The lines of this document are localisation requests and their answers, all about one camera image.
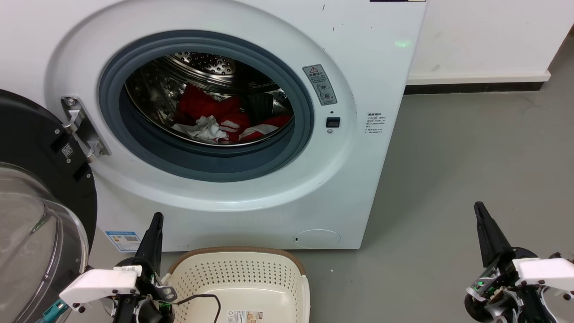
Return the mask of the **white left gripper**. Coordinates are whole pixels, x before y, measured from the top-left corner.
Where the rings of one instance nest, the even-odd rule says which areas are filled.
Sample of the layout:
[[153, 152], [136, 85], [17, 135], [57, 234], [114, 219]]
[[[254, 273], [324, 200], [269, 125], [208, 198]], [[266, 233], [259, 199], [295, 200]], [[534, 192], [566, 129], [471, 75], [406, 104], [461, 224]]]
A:
[[60, 293], [74, 311], [99, 299], [112, 301], [115, 323], [173, 323], [175, 289], [159, 280], [164, 215], [154, 213], [135, 258], [113, 269], [91, 269], [80, 274]]

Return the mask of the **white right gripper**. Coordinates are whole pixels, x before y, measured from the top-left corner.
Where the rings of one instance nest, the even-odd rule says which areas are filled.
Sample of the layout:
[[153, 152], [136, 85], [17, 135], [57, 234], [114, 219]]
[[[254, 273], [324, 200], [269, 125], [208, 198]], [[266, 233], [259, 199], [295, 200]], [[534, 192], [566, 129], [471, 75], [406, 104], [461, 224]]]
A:
[[556, 252], [549, 259], [511, 247], [483, 202], [474, 204], [484, 272], [466, 289], [465, 310], [480, 323], [557, 323], [545, 293], [573, 301], [574, 266]]

